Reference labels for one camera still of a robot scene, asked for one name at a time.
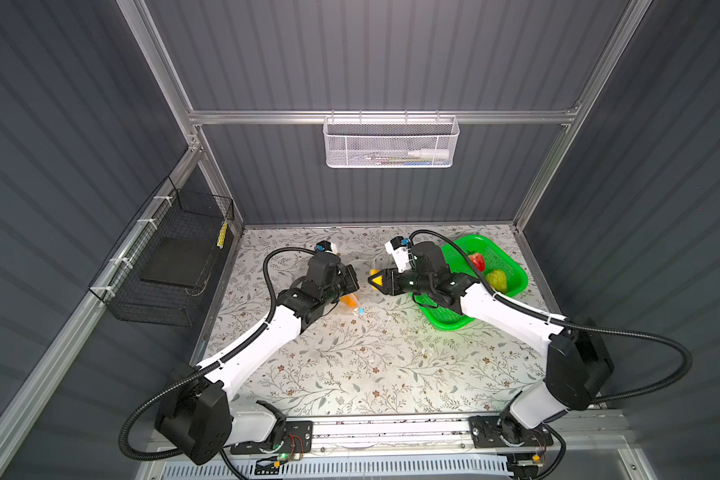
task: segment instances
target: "green plastic basket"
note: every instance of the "green plastic basket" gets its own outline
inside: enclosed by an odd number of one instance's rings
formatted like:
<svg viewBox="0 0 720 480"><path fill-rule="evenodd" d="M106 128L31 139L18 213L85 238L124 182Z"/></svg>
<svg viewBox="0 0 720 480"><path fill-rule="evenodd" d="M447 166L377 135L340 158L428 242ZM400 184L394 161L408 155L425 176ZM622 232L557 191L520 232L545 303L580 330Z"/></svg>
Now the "green plastic basket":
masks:
<svg viewBox="0 0 720 480"><path fill-rule="evenodd" d="M515 296L518 293L525 290L528 286L528 275L525 270L518 264L518 262L512 260L509 255L505 254L501 248L482 235L467 235L462 236L456 240L455 243L461 247L461 249L469 254L481 254L485 259L485 272L491 272L492 270L502 270L507 274L507 296ZM454 273L461 272L462 274L469 274L474 276L474 272L470 266L461 258L461 255L450 245L445 245L442 248L443 256L445 261L451 267L451 271ZM435 303L426 295L420 295L416 298L416 301L420 303L426 303L434 305ZM462 326L470 323L474 318L466 315L459 315L452 310L447 308L436 308L430 309L425 307L419 307L422 309L424 315L434 325L434 328L438 330L458 330Z"/></svg>

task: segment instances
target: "aluminum frame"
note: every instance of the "aluminum frame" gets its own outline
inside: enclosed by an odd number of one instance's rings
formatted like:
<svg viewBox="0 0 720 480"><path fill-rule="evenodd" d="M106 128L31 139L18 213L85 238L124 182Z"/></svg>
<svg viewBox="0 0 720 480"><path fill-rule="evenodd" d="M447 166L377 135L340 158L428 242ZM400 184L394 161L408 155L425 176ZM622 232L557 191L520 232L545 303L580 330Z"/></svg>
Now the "aluminum frame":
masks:
<svg viewBox="0 0 720 480"><path fill-rule="evenodd" d="M597 61L595 68L586 82L581 97L577 102L579 107L576 112L574 122L565 127L552 143L552 148L547 154L537 177L531 184L528 193L520 205L518 213L515 215L514 222L520 230L528 225L530 216L541 200L541 196L547 191L547 187L552 182L552 178L557 173L560 164L563 163L565 155L568 153L570 146L573 144L576 136L579 134L581 127L584 125L586 118L592 111L592 107L597 102L600 92L603 91L608 77L613 73L616 63L621 58L626 46L630 43L637 26L642 22L643 17L648 11L648 7L653 0L630 0L626 6L624 14L621 15L619 23L616 25L614 33L608 40L608 44L603 50L603 54Z"/></svg>
<svg viewBox="0 0 720 480"><path fill-rule="evenodd" d="M523 231L515 228L514 239L516 242L518 242L520 253L523 255L525 263L528 264L528 270L530 270L530 274L533 276L534 280L536 280L536 286L539 289L541 298L543 298L544 303L547 304L547 312L562 313L562 310L560 310L560 306L557 305L557 300L554 298L552 289L550 288L549 283L547 283L547 279L544 277L544 272L541 270L541 266L536 261L536 256L534 255L534 252L530 249L530 245L528 244L528 240L525 238L525 234L523 234Z"/></svg>
<svg viewBox="0 0 720 480"><path fill-rule="evenodd" d="M164 201L161 197L170 194L173 185L177 187L184 185L201 156L202 152L197 145L186 150L178 165L171 172L170 181L163 182L163 185L155 193L155 197L144 209L139 217L141 220L154 216L157 208ZM143 228L150 227L146 222L135 222L133 229L114 252L114 258L120 257L128 251ZM110 262L96 278L95 284L102 285L108 282L116 269L115 262ZM10 401L8 408L3 411L0 416L0 476L56 392L59 383L105 311L104 304L93 293L87 291L32 373Z"/></svg>
<svg viewBox="0 0 720 480"><path fill-rule="evenodd" d="M468 418L474 415L497 416L498 414L498 412L475 412L317 416L303 417L299 420L314 422L312 451L305 455L307 458L416 456L455 452L507 454L535 451L533 447L475 448L470 436ZM629 445L635 441L634 434L624 414L618 409L571 412L556 420L554 427L565 438L569 450L624 450L623 456L633 451ZM161 436L154 440L147 450L156 452L168 448L173 448L173 445ZM556 449L558 449L557 443L550 447L551 451ZM248 458L248 456L233 456L233 458ZM165 464L185 460L187 460L186 456L176 456L170 460L145 464L139 470L136 480L159 478ZM635 478L635 480L655 479Z"/></svg>
<svg viewBox="0 0 720 480"><path fill-rule="evenodd" d="M179 74L173 66L145 0L117 0L117 6L120 7L128 27L134 34L136 43L150 66L152 75L154 75L160 90L163 92L163 97L165 97L168 106L173 112L173 117L181 129L184 139L190 145L200 142L202 149L205 151L206 157L199 163L199 166L203 177L208 182L211 193L234 200L232 191L224 180L219 163L213 155L208 140L202 130L192 124L190 120L188 115L192 110L190 97L184 90ZM233 225L235 227L233 233L237 238L242 234L242 226L244 225L237 204L235 204L235 221Z"/></svg>
<svg viewBox="0 0 720 480"><path fill-rule="evenodd" d="M322 124L328 121L369 123L430 123L456 117L460 124L570 125L576 110L192 110L194 125L220 124Z"/></svg>

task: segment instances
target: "black cable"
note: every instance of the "black cable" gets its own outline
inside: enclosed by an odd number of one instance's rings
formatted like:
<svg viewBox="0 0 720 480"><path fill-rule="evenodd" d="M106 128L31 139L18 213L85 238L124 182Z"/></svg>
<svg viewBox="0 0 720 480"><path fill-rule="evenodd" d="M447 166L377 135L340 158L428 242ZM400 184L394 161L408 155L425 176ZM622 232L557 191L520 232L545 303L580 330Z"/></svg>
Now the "black cable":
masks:
<svg viewBox="0 0 720 480"><path fill-rule="evenodd" d="M549 322L554 325L559 325L567 329L572 330L581 330L584 332L591 332L591 333L601 333L604 335L618 335L618 336L626 336L630 338L640 339L640 340L649 340L656 343L661 343L662 345L666 345L669 347L672 347L674 350L678 351L682 355L682 363L679 367L677 367L677 370L669 374L667 377L659 380L658 382L651 383L650 385L642 386L636 389L626 390L624 392L618 392L618 393L612 393L610 395L602 395L597 396L592 399L592 403L602 403L602 402L612 402L614 400L623 400L624 398L632 398L640 395L646 395L648 393L653 393L658 390L667 388L668 386L672 385L674 382L677 382L681 378L685 376L685 374L688 373L689 370L691 370L691 366L693 365L693 356L691 354L691 351L685 348L680 343L676 342L675 340L672 340L670 338L667 338L662 335L654 335L653 333L646 333L646 332L637 332L635 330L621 330L621 329L609 329L604 328L600 326L589 326L589 325L579 325L577 323L571 323L571 322L564 322L561 320L556 319L549 319Z"/></svg>
<svg viewBox="0 0 720 480"><path fill-rule="evenodd" d="M433 232L431 230L416 230L413 232L409 239L413 240L414 236L418 234L429 234L434 235L437 238L440 238L442 240L445 240L448 242L449 245L451 245L453 248L456 249L457 252L461 254L461 256L464 258L464 261L467 262L468 265L472 268L472 271L475 273L475 275L478 276L480 279L480 282L483 284L485 289L488 291L489 294L491 294L495 300L503 303L504 305L508 306L509 308L515 309L518 312L525 313L528 316L532 316L535 319L542 320L545 322L552 323L553 325L562 326L563 328L567 328L570 330L579 330L582 332L590 332L590 333L599 333L602 335L616 335L616 336L625 336L629 338L635 338L640 340L649 340L651 342L661 343L662 345L669 346L673 348L674 350L678 351L682 356L682 363L680 366L669 374L668 376L664 377L663 379L659 380L658 382L651 383L650 385L642 386L640 388L626 390L624 392L618 392L613 393L611 395L603 395L593 398L593 403L602 403L602 402L612 402L613 400L623 400L624 398L632 398L640 395L645 395L647 393L652 393L657 390L661 390L664 388L667 388L668 386L672 385L674 382L677 382L681 378L685 376L685 374L688 373L689 370L691 370L691 366L693 365L693 357L691 354L691 351L685 348L680 343L676 342L675 340L672 340L670 338L667 338L662 335L655 335L653 333L647 333L647 332L638 332L635 330L622 330L622 329L611 329L611 328L605 328L602 326L588 326L588 325L579 325L578 323L572 323L567 322L563 320L558 320L555 318L551 318L543 313L537 312L535 310L532 310L530 308L527 308L525 306L519 305L512 300L509 300L508 297L502 296L502 295L495 295L495 291L490 287L488 284L488 281L480 274L480 270L472 264L471 260L469 259L469 255L467 255L461 248L458 247L452 240L449 238L446 238L445 236L440 235L437 232Z"/></svg>
<svg viewBox="0 0 720 480"><path fill-rule="evenodd" d="M413 232L413 233L408 237L408 239L411 240L411 241L413 241L413 238L414 238L416 235L419 235L419 234L434 235L434 236L436 236L437 238L439 238L440 240L443 240L444 242L446 242L448 245L450 245L450 246L452 246L453 248L455 248L456 251L459 252L459 254L464 258L464 261L467 262L467 265L470 266L470 268L471 268L472 271L474 272L475 276L476 276L478 279L480 279L480 283L483 284L483 286L484 286L485 289L488 291L488 293L490 293L491 295L493 295L493 294L495 293L495 290L493 289L492 286L490 286L490 284L488 283L488 280L485 279L485 277L483 276L483 273L480 272L480 270L478 270L478 268L476 267L476 265L472 263L472 260L469 259L469 255L467 255L466 252L464 252L464 251L461 249L461 247L460 247L459 245L455 244L450 238L447 238L446 236L440 235L440 234L437 233L437 232L433 232L432 230L416 230L415 232Z"/></svg>
<svg viewBox="0 0 720 480"><path fill-rule="evenodd" d="M179 389L188 383L194 382L195 380L204 377L208 373L211 373L213 370L216 370L221 366L222 363L228 362L235 355L247 348L248 345L253 343L253 341L256 340L259 335L264 333L275 315L275 308L277 308L277 304L275 302L275 287L272 285L272 279L269 278L269 261L275 255L289 251L306 252L311 255L315 254L314 251L307 248L301 248L298 246L286 246L283 248L278 248L277 250L270 252L269 255L264 257L264 265L262 267L262 271L264 273L264 283L266 283L266 288L269 291L269 313L267 313L267 316L264 319L264 323L262 323L253 334L243 340L238 346L236 346L229 353L221 357L218 361L211 363L204 369L198 370L197 372L194 372L192 375L187 376L179 380L178 382L173 383L173 385L170 385L167 388L163 389L162 391L160 391L160 393L154 395L152 398L150 398L146 402L142 403L138 408L136 408L123 422L123 427L120 429L120 434L117 437L117 446L120 448L120 452L123 455L133 460L138 460L140 462L152 462L154 460L163 460L165 458L175 457L182 454L182 451L178 448L172 448L171 450L165 450L163 452L142 452L139 450L135 450L132 446L130 446L130 443L128 442L128 435L130 434L130 430L134 427L136 420L138 420L139 417L141 417L144 412L146 412L146 410L148 410L150 407L152 407L152 405L157 403L157 401L163 398L167 393L172 392L175 389Z"/></svg>
<svg viewBox="0 0 720 480"><path fill-rule="evenodd" d="M233 475L238 477L238 480L248 480L248 478L244 477L240 473L240 470L238 470L237 468L235 468L234 465L232 465L232 461L230 460L230 457L226 456L226 452L224 452L224 448L219 450L219 453L221 453L221 460L224 461L224 465L226 465L226 467L232 471Z"/></svg>
<svg viewBox="0 0 720 480"><path fill-rule="evenodd" d="M541 475L538 475L537 477L533 477L533 480L541 480L542 478L546 478L547 475L551 474L557 468L557 466L560 464L560 462L563 461L563 456L565 455L566 445L565 445L565 440L563 440L563 437L559 433L557 433L557 431L554 428L550 427L548 423L545 423L543 425L545 425L547 427L547 430L549 430L552 433L552 435L554 435L557 438L557 441L560 442L560 451L557 453L557 457L555 457L554 460L552 461L552 465L550 465L549 468L544 470L544 473L542 473Z"/></svg>
<svg viewBox="0 0 720 480"><path fill-rule="evenodd" d="M338 306L338 300L336 300L336 303L333 304L333 306L332 306L331 309L328 311L328 313L323 313L322 315L320 315L319 317L317 317L318 320L321 319L321 318L323 318L324 316L326 316L326 315L329 314L330 312L333 312L333 309L335 309L337 306Z"/></svg>

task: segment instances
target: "white robot arm segment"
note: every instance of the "white robot arm segment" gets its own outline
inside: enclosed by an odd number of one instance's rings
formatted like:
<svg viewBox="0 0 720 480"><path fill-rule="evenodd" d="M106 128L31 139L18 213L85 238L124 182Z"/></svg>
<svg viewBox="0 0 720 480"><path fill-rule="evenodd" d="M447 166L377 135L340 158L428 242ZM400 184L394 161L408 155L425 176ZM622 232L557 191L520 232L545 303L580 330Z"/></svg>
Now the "white robot arm segment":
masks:
<svg viewBox="0 0 720 480"><path fill-rule="evenodd" d="M508 296L503 297L525 308L535 310L558 320L565 320L565 317L562 315L555 315L534 309L516 300L512 300ZM466 316L471 316L472 318L489 323L509 333L519 341L528 344L528 346L541 354L545 360L547 359L547 347L551 342L550 335L557 335L563 330L562 326L540 321L522 312L518 312L502 302L496 301L480 283L475 283L467 288L466 294L461 297L461 311Z"/></svg>

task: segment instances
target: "yellow tag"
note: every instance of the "yellow tag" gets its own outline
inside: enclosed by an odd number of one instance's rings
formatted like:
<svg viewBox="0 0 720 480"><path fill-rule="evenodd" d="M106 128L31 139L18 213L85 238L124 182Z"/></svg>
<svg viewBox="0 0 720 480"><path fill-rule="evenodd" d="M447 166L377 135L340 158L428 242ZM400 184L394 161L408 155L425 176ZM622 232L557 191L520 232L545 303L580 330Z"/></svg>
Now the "yellow tag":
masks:
<svg viewBox="0 0 720 480"><path fill-rule="evenodd" d="M219 248L224 248L224 238L226 238L226 228L228 227L227 221L224 220L224 223L221 225L221 230L219 232L219 239L216 241L216 246Z"/></svg>

